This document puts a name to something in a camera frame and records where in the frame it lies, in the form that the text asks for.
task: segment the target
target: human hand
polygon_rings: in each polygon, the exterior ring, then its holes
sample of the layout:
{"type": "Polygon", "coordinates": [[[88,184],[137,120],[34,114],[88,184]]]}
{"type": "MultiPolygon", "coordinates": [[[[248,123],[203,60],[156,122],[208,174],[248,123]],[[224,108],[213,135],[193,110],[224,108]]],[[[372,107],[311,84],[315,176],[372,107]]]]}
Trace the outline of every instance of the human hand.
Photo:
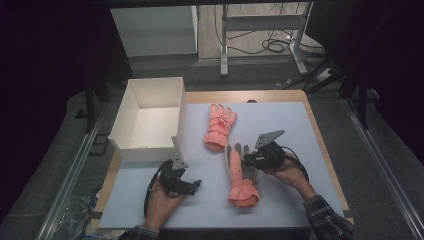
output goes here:
{"type": "MultiPolygon", "coordinates": [[[[286,153],[286,155],[297,159],[296,155],[292,153],[286,153]]],[[[262,171],[268,175],[274,176],[284,184],[295,188],[304,200],[317,195],[299,166],[293,161],[285,160],[281,167],[277,169],[264,169],[262,171]]]]}
{"type": "Polygon", "coordinates": [[[159,181],[156,181],[150,192],[149,206],[143,227],[159,230],[185,197],[182,194],[169,196],[159,181]]]}

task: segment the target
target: glove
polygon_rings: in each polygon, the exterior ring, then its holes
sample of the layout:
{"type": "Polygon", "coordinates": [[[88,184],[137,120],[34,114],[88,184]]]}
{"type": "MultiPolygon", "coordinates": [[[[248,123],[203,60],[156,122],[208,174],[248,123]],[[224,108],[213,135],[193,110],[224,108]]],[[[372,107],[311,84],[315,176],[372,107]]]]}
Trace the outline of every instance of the glove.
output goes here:
{"type": "Polygon", "coordinates": [[[237,143],[235,149],[225,148],[225,160],[231,177],[231,192],[228,201],[237,207],[253,207],[259,202],[259,193],[256,189],[256,168],[247,167],[241,163],[244,154],[249,153],[249,146],[245,145],[243,153],[241,145],[237,143]]]}
{"type": "Polygon", "coordinates": [[[237,114],[227,107],[211,104],[209,112],[209,129],[204,139],[206,147],[221,152],[228,144],[228,134],[236,121],[237,114]]]}

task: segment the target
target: open box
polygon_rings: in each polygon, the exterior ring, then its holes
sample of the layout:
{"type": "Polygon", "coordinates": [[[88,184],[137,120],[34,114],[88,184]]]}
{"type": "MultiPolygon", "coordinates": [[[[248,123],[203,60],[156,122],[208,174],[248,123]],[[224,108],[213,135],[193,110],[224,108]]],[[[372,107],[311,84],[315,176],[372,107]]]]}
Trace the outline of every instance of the open box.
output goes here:
{"type": "Polygon", "coordinates": [[[183,78],[130,79],[109,140],[128,162],[183,160],[183,78]]]}

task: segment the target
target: white board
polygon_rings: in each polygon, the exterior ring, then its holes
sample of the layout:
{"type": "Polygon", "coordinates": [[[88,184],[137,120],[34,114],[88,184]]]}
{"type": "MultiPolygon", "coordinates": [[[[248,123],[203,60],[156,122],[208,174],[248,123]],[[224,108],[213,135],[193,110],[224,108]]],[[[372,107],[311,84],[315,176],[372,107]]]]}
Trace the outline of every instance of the white board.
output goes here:
{"type": "MultiPolygon", "coordinates": [[[[239,142],[251,149],[259,134],[285,130],[276,139],[291,148],[308,171],[311,184],[332,208],[343,216],[333,182],[328,173],[314,131],[302,102],[228,103],[238,114],[229,144],[239,142]]],[[[189,168],[183,181],[202,183],[166,222],[168,229],[298,228],[309,227],[302,198],[291,187],[259,171],[260,202],[238,209],[227,200],[230,178],[224,153],[205,147],[210,104],[188,104],[184,160],[189,168]]],[[[160,163],[122,163],[112,193],[100,220],[100,228],[132,228],[144,222],[143,205],[147,186],[160,163]]]]}

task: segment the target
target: plaid sleeve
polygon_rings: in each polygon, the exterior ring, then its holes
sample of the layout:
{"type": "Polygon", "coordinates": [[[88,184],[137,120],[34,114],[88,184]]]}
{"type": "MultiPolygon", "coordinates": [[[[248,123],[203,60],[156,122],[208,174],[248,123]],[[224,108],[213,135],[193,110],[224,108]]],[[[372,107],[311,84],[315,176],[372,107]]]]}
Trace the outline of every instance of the plaid sleeve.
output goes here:
{"type": "Polygon", "coordinates": [[[334,212],[321,195],[307,199],[303,206],[318,239],[336,240],[353,235],[353,224],[334,212]]]}
{"type": "Polygon", "coordinates": [[[135,226],[133,229],[129,229],[122,234],[119,240],[156,240],[158,236],[158,230],[135,226]]]}

